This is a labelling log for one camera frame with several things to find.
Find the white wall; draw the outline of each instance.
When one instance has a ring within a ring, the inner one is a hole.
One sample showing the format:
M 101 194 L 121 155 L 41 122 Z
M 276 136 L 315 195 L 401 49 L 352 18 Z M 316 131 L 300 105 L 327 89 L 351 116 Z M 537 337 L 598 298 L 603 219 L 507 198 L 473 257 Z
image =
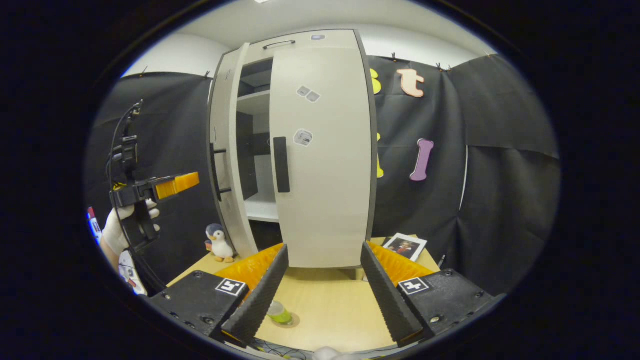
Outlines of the white wall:
M 451 44 L 437 37 L 432 37 L 422 33 L 416 33 L 389 26 L 370 24 L 330 24 L 323 26 L 313 26 L 286 31 L 275 36 L 286 35 L 315 29 L 357 29 L 362 38 L 367 55 L 391 57 L 391 53 L 396 53 L 396 58 L 411 60 L 426 65 L 436 66 L 440 63 L 443 68 L 455 67 L 467 61 L 486 56 Z M 495 54 L 490 47 L 486 47 L 486 52 Z
M 172 34 L 158 42 L 122 76 L 145 72 L 183 72 L 213 77 L 222 54 L 230 49 L 213 40 L 195 35 Z

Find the green cup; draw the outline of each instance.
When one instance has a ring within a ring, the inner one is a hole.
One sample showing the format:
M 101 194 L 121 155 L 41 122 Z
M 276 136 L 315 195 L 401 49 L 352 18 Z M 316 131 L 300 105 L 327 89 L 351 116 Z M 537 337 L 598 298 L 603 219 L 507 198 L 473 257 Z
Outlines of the green cup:
M 281 303 L 277 301 L 271 302 L 271 307 L 269 307 L 267 316 L 272 318 L 276 323 L 282 325 L 290 325 L 291 323 L 293 323 L 293 317 L 291 317 L 291 314 L 284 308 Z

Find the picture frame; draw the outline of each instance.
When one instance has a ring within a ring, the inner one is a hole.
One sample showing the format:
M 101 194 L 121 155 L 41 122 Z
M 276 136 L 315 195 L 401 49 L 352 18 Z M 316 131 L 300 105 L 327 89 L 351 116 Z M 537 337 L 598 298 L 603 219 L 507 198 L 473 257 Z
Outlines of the picture frame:
M 383 248 L 400 254 L 415 262 L 427 245 L 427 240 L 414 238 L 408 235 L 397 233 L 391 239 L 385 240 Z

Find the hand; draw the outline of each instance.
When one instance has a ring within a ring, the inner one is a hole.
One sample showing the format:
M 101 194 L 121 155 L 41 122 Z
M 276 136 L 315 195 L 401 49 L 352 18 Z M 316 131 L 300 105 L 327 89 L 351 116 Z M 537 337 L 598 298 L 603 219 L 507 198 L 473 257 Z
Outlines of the hand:
M 160 215 L 160 210 L 154 209 L 157 204 L 150 199 L 147 199 L 147 209 L 149 209 L 149 215 L 151 218 L 157 218 Z M 118 209 L 118 214 L 120 215 L 120 219 L 124 220 L 131 215 L 133 215 L 134 206 L 125 206 L 124 208 Z M 139 226 L 140 233 L 144 234 L 142 230 L 142 226 Z M 160 227 L 154 224 L 154 228 L 156 231 L 160 231 Z M 107 245 L 111 248 L 111 250 L 117 255 L 120 254 L 129 247 L 129 243 L 127 243 L 127 238 L 125 234 L 122 232 L 122 227 L 118 222 L 118 215 L 116 215 L 116 209 L 111 209 L 111 213 L 107 217 L 107 224 L 104 226 L 104 230 L 102 231 L 102 239 L 100 242 L 106 242 Z

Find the black curtain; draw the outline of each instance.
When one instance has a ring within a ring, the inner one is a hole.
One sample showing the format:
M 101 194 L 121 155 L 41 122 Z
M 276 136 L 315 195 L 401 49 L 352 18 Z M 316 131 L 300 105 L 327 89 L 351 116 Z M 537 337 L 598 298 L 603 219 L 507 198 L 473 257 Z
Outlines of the black curtain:
M 504 58 L 450 71 L 369 56 L 375 95 L 378 179 L 373 236 L 417 234 L 436 261 L 491 294 L 509 292 L 544 247 L 556 213 L 559 152 L 550 120 Z M 399 69 L 424 78 L 422 97 L 400 87 Z M 434 142 L 427 179 L 411 181 L 417 140 Z
M 131 134 L 138 135 L 136 179 L 198 172 L 200 184 L 158 204 L 160 217 L 154 222 L 161 228 L 159 239 L 141 254 L 164 282 L 207 254 L 205 228 L 220 222 L 205 155 L 211 85 L 211 78 L 174 73 L 121 79 L 99 111 L 86 150 L 85 203 L 93 207 L 101 227 L 111 211 L 105 166 L 113 131 L 140 99 L 142 112 L 131 126 Z M 116 164 L 113 175 L 124 180 Z

